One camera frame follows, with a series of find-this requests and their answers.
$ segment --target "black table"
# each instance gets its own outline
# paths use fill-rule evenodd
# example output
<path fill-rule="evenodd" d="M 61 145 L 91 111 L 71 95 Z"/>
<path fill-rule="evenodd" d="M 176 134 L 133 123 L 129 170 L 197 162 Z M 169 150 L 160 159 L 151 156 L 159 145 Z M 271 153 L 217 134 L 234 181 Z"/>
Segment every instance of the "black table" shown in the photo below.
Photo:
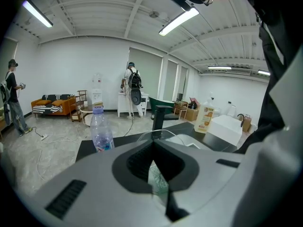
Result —
<path fill-rule="evenodd" d="M 164 129 L 169 130 L 176 135 L 185 134 L 191 136 L 214 151 L 234 152 L 235 150 L 237 150 L 237 147 L 224 141 L 219 137 L 216 137 L 212 134 L 201 134 L 195 132 L 194 125 L 188 122 L 170 126 Z M 114 138 L 114 145 L 115 147 L 119 147 L 132 142 L 136 142 L 139 139 L 139 137 L 143 134 L 144 133 L 134 134 L 125 137 L 116 137 Z M 148 135 L 151 135 L 151 133 L 144 136 L 144 140 L 148 138 Z M 162 131 L 161 139 L 167 139 L 171 137 L 172 137 L 171 133 Z M 94 154 L 96 152 L 97 151 L 92 140 L 83 140 L 80 144 L 76 161 L 79 161 L 82 158 Z"/>

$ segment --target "cap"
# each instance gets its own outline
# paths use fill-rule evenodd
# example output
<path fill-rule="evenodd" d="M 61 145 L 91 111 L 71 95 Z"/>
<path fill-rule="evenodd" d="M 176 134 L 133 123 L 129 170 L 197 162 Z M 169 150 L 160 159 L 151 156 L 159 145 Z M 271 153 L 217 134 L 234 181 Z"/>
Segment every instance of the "cap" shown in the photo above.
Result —
<path fill-rule="evenodd" d="M 93 114 L 102 114 L 103 112 L 104 110 L 102 106 L 95 106 L 93 108 Z"/>
<path fill-rule="evenodd" d="M 16 61 L 15 61 L 14 59 L 11 59 L 11 60 L 9 61 L 9 65 L 11 65 L 11 64 L 15 64 L 16 67 L 18 66 L 18 63 L 16 63 Z"/>

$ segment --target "black jacket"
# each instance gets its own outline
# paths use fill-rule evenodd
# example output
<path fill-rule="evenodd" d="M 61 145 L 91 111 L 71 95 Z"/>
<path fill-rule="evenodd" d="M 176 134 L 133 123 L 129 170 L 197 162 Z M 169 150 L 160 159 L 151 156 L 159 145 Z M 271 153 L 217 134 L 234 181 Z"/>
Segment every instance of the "black jacket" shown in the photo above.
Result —
<path fill-rule="evenodd" d="M 271 75 L 261 108 L 258 129 L 236 151 L 236 153 L 242 154 L 252 143 L 260 142 L 271 132 L 284 127 L 282 117 L 270 98 L 269 92 L 291 65 L 303 42 L 300 22 L 301 0 L 248 1 L 256 11 L 257 21 L 260 24 L 259 37 L 262 40 L 265 60 Z"/>

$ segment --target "detergent bottle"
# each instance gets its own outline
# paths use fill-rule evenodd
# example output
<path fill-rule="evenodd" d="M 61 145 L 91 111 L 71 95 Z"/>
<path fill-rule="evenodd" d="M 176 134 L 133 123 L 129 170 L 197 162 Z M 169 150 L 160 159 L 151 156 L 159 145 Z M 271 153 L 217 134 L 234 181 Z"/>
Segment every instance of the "detergent bottle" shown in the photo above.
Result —
<path fill-rule="evenodd" d="M 212 104 L 213 93 L 209 93 L 209 97 L 200 107 L 199 114 L 195 123 L 195 131 L 206 134 L 209 124 L 214 114 L 214 105 Z"/>

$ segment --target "fluorescent light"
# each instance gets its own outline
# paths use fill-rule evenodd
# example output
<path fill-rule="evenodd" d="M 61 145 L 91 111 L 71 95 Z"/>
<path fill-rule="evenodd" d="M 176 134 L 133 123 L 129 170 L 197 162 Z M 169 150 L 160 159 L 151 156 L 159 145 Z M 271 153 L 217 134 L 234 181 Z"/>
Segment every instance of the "fluorescent light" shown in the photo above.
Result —
<path fill-rule="evenodd" d="M 215 69 L 215 70 L 218 70 L 218 69 L 231 70 L 232 69 L 230 66 L 209 66 L 208 68 Z"/>
<path fill-rule="evenodd" d="M 30 1 L 25 1 L 23 6 L 37 19 L 39 19 L 46 27 L 53 26 L 52 22 Z"/>
<path fill-rule="evenodd" d="M 198 10 L 195 7 L 192 7 L 189 12 L 183 12 L 178 17 L 173 19 L 168 25 L 166 25 L 162 30 L 160 30 L 159 34 L 161 36 L 167 35 L 170 31 L 172 31 L 179 25 L 183 24 L 184 22 L 188 21 L 189 19 L 198 14 Z"/>
<path fill-rule="evenodd" d="M 270 73 L 269 73 L 268 71 L 259 70 L 258 73 L 259 73 L 259 74 L 263 74 L 263 75 L 270 76 Z"/>

